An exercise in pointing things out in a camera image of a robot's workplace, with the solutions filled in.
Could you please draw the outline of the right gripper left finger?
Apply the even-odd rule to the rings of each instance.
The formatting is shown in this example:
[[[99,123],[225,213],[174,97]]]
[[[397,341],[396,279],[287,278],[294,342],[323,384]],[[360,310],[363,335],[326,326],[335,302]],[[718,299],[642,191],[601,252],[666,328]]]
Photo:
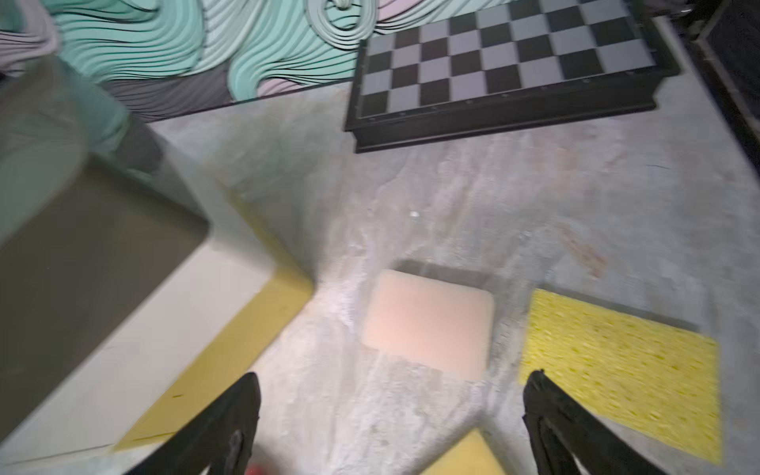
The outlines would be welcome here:
[[[131,474],[243,474],[257,433],[261,393],[247,372]]]

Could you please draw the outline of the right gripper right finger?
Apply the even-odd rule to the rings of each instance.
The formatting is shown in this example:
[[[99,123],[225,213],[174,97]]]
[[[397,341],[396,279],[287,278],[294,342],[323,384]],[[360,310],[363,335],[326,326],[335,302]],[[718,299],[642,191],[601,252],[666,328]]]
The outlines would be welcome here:
[[[528,376],[524,424],[540,474],[661,474],[541,370]]]

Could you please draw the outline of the olive three-drawer storage box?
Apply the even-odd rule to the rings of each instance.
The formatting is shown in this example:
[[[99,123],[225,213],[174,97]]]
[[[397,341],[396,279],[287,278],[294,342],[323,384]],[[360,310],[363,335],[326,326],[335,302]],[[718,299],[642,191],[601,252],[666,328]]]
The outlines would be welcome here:
[[[312,279],[231,190],[55,57],[1,83],[1,470],[154,448]]]

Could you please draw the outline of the yellow pink ridged sponge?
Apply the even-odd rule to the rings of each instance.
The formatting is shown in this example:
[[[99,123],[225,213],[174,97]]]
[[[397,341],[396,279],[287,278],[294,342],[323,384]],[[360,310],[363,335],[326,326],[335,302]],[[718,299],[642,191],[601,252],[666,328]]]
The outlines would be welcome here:
[[[252,464],[247,467],[245,475],[266,475],[266,469],[259,464]]]

